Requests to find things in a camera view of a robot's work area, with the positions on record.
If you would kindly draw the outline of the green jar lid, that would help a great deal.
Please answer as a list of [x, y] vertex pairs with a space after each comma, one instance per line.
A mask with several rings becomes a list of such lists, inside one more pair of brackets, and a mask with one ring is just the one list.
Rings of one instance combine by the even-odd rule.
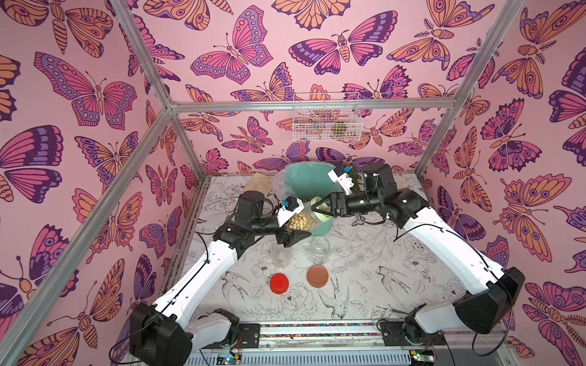
[[331, 209], [323, 198], [316, 196], [310, 200], [311, 214], [319, 221], [326, 223], [332, 220]]

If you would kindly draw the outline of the green-lid peanut jar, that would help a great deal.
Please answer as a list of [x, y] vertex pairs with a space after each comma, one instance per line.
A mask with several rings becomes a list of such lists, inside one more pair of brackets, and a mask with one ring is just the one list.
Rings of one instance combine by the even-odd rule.
[[318, 225], [317, 219], [306, 211], [295, 214], [286, 224], [288, 231], [311, 232]]

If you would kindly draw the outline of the clear jar of peanuts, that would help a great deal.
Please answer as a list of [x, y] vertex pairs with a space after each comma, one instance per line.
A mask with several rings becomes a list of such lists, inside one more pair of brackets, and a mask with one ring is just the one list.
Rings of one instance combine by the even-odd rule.
[[273, 242], [269, 248], [269, 253], [277, 268], [285, 268], [291, 262], [291, 249], [284, 247], [282, 244]]

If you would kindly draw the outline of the brown-lid peanut jar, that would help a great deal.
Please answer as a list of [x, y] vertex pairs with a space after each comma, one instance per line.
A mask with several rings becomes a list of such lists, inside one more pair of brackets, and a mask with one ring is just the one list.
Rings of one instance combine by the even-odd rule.
[[331, 254], [331, 244], [323, 236], [312, 237], [308, 245], [309, 259], [316, 265], [326, 263]]

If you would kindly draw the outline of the brown jar lid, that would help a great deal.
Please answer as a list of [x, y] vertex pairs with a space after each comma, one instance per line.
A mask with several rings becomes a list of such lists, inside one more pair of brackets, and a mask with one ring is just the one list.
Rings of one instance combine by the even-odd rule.
[[306, 279], [313, 288], [323, 288], [329, 281], [329, 274], [322, 265], [313, 265], [308, 269]]

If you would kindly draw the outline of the red jar lid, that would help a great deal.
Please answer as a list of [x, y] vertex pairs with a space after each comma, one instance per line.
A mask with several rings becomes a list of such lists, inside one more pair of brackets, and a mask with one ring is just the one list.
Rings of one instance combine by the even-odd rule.
[[276, 273], [271, 277], [269, 287], [273, 294], [285, 294], [289, 288], [289, 280], [285, 274]]

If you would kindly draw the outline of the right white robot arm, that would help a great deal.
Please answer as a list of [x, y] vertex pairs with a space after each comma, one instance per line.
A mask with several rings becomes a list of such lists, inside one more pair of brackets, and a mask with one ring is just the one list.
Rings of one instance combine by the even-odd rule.
[[328, 172], [328, 178], [342, 190], [312, 204], [311, 210], [329, 217], [377, 213], [422, 242], [465, 288], [458, 298], [421, 305], [411, 311], [404, 318], [404, 336], [409, 343], [418, 345], [435, 333], [461, 327], [487, 335], [503, 318], [513, 317], [525, 282], [521, 271], [504, 268], [479, 252], [417, 192], [398, 188], [389, 165], [367, 165], [362, 171], [361, 192], [353, 192], [349, 171], [348, 167], [336, 166]]

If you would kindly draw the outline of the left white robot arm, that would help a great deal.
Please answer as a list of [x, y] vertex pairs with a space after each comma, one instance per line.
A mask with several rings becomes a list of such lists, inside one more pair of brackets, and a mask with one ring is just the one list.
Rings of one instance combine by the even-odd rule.
[[240, 320], [216, 309], [189, 321], [214, 284], [250, 247], [267, 235], [289, 248], [311, 234], [288, 230], [286, 224], [305, 209], [303, 201], [289, 196], [267, 214], [265, 195], [242, 193], [232, 214], [215, 230], [204, 255], [181, 279], [151, 305], [142, 304], [129, 316], [128, 352], [145, 365], [184, 365], [195, 350], [238, 342]]

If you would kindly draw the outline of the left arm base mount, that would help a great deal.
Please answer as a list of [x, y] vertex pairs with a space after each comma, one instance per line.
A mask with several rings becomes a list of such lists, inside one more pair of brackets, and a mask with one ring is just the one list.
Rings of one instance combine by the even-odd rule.
[[200, 316], [190, 323], [194, 349], [257, 349], [260, 324], [242, 323], [241, 319], [225, 309]]

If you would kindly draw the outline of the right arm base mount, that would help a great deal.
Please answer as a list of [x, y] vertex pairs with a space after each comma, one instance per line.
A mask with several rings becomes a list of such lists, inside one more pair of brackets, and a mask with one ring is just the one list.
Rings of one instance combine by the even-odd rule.
[[380, 319], [375, 326], [381, 333], [385, 346], [445, 346], [447, 344], [441, 332], [427, 333], [418, 325], [415, 314], [424, 306], [411, 311], [403, 320]]

